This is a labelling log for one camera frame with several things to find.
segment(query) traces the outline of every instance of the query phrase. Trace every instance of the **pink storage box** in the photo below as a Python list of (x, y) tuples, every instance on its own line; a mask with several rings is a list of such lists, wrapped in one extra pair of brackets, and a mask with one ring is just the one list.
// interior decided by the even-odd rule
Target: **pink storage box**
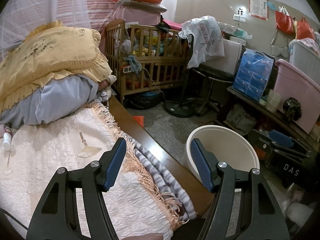
[(160, 22), (160, 13), (120, 4), (113, 12), (113, 19), (124, 19), (126, 22), (139, 22), (139, 25), (157, 25)]
[(279, 67), (279, 72), (274, 91), (282, 97), (278, 109), (284, 113), (284, 101), (289, 97), (297, 99), (301, 104), (302, 117), (296, 124), (306, 133), (310, 133), (320, 115), (320, 87), (305, 73), (283, 59), (279, 59), (276, 66)]

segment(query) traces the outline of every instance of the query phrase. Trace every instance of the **bedspread fringe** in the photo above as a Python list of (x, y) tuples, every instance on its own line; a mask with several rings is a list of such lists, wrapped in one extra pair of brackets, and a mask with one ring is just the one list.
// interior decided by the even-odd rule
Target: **bedspread fringe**
[(100, 122), (110, 131), (111, 136), (114, 141), (119, 137), (125, 139), (127, 143), (127, 153), (126, 153), (126, 162), (124, 163), (124, 172), (133, 171), (138, 176), (139, 182), (142, 184), (144, 189), (149, 193), (149, 195), (156, 202), (158, 207), (164, 213), (168, 221), (170, 222), (170, 228), (172, 231), (177, 230), (182, 224), (183, 221), (179, 220), (179, 215), (175, 210), (171, 208), (172, 205), (180, 206), (181, 204), (176, 201), (174, 198), (164, 199), (159, 192), (158, 186), (155, 184), (152, 175), (147, 172), (142, 163), (134, 154), (134, 143), (127, 138), (126, 135), (118, 127), (113, 115), (109, 110), (98, 102), (91, 102), (85, 105), (86, 108), (91, 108), (95, 116), (99, 119)]

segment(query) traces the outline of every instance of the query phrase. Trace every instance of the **white plastic bag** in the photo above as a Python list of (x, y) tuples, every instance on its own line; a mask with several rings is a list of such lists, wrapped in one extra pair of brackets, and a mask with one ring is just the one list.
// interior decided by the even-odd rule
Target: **white plastic bag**
[(193, 54), (188, 63), (188, 68), (198, 67), (205, 62), (205, 56), (224, 57), (223, 38), (221, 30), (212, 16), (195, 18), (182, 24), (179, 37), (188, 38), (193, 35)]
[(131, 41), (130, 40), (124, 40), (123, 43), (120, 46), (120, 51), (125, 54), (130, 54), (131, 51)]
[(282, 12), (285, 15), (290, 16), (287, 9), (284, 6), (282, 6), (282, 7), (279, 6), (279, 12)]

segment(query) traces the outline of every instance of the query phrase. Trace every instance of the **concrete floor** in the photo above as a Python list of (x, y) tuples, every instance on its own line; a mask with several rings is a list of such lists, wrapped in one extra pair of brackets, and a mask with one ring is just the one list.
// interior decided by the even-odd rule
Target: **concrete floor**
[[(182, 165), (186, 165), (184, 149), (189, 134), (199, 126), (213, 124), (217, 116), (216, 112), (210, 110), (202, 117), (192, 116), (190, 118), (179, 118), (168, 114), (163, 107), (163, 103), (148, 110), (134, 110), (129, 108), (127, 110), (131, 115), (143, 115), (144, 128), (147, 132)], [(281, 180), (275, 174), (271, 173), (263, 163), (260, 163), (260, 170), (262, 174), (264, 174), (280, 207), (284, 209), (284, 203), (286, 203), (289, 198), (286, 196), (286, 189), (281, 185)], [(239, 206), (240, 193), (235, 193), (233, 210), (226, 237), (233, 235), (235, 232)]]

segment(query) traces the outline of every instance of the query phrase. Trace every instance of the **metal screw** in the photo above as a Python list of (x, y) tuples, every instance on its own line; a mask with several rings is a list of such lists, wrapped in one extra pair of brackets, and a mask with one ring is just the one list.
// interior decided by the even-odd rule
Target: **metal screw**
[(260, 174), (260, 171), (257, 168), (252, 169), (252, 172), (256, 175)]
[(62, 174), (62, 173), (64, 173), (65, 171), (66, 171), (66, 169), (63, 168), (63, 167), (61, 167), (61, 168), (59, 168), (59, 169), (57, 170), (57, 173), (58, 173), (58, 174)]
[(219, 162), (218, 165), (220, 168), (225, 168), (227, 166), (225, 162)]
[(98, 167), (99, 166), (99, 162), (98, 161), (93, 161), (92, 163), (90, 163), (91, 167)]

